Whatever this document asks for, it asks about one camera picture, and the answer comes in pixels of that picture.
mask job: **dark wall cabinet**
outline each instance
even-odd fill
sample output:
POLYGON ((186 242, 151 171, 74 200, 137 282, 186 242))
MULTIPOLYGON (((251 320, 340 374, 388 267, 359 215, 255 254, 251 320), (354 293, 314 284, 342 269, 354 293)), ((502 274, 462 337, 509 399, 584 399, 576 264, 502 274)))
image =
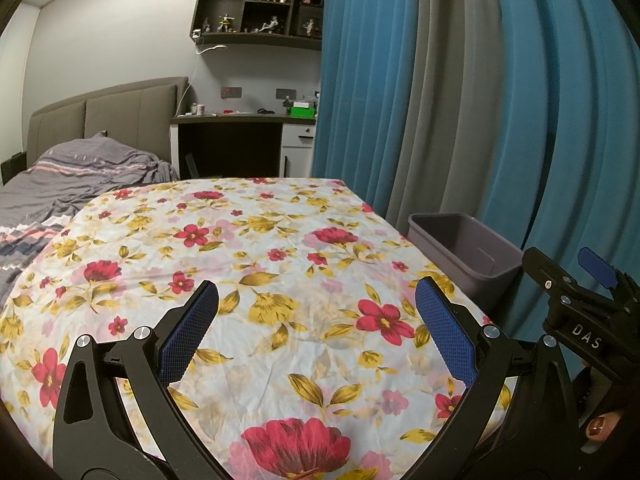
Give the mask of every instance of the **dark wall cabinet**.
POLYGON ((198 0, 191 37, 202 45, 269 44, 320 50, 323 7, 324 0, 198 0))

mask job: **gray curtain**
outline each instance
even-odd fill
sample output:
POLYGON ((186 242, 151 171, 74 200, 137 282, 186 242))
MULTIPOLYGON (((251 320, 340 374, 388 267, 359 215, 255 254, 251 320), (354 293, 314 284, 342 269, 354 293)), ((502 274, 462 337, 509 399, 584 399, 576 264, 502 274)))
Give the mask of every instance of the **gray curtain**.
POLYGON ((386 220, 476 215, 500 130, 504 45, 498 0, 420 0, 409 113, 386 220))

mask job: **gray blanket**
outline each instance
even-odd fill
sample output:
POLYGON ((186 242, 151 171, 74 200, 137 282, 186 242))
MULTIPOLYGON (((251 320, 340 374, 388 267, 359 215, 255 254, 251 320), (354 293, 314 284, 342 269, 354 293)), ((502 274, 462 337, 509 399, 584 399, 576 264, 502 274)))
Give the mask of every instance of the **gray blanket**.
POLYGON ((44 153, 0 189, 0 310, 15 279, 91 199, 176 179, 167 162, 101 134, 44 153))

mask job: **floral bedsheet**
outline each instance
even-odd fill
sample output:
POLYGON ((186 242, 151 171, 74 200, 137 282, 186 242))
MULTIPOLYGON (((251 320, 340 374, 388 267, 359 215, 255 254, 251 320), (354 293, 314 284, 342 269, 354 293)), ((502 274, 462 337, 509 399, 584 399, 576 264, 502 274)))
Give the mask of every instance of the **floral bedsheet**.
MULTIPOLYGON (((464 390, 416 313, 423 276, 483 320, 340 181, 193 180, 108 193, 53 238, 2 308, 1 396, 50 463, 75 339, 127 338, 207 279, 220 310, 170 392, 233 478, 397 479, 464 390)), ((120 386, 143 447, 160 456, 130 386, 120 386)), ((505 386, 487 431, 509 402, 505 386)))

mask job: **white drawer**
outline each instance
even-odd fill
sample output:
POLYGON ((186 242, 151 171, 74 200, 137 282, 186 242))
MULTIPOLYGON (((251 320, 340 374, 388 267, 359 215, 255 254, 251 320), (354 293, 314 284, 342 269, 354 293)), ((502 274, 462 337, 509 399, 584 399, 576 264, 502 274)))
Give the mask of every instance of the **white drawer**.
POLYGON ((312 148, 315 136, 315 126, 305 126, 304 124, 282 125, 283 148, 312 148))

